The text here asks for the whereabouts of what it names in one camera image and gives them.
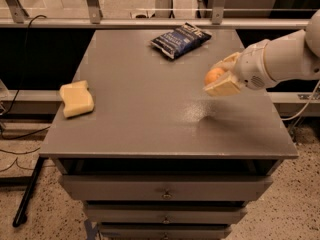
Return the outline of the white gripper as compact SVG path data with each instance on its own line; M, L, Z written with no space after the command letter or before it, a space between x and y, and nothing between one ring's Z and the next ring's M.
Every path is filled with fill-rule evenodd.
M215 63L212 69L221 68L225 73L216 81L205 85L203 90L210 96L230 96L240 93L241 83L252 90L274 87L276 81L271 78L265 66L264 53L268 43L269 40L264 39L249 45L241 54L235 52ZM232 70L237 77L227 72Z

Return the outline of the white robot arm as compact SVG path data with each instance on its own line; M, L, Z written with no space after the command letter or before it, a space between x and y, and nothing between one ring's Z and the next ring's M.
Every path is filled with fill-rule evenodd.
M210 96L230 96L244 87L260 90L288 80L318 80L319 59L320 10L304 30L264 39L214 64L208 75L218 71L218 76L203 90Z

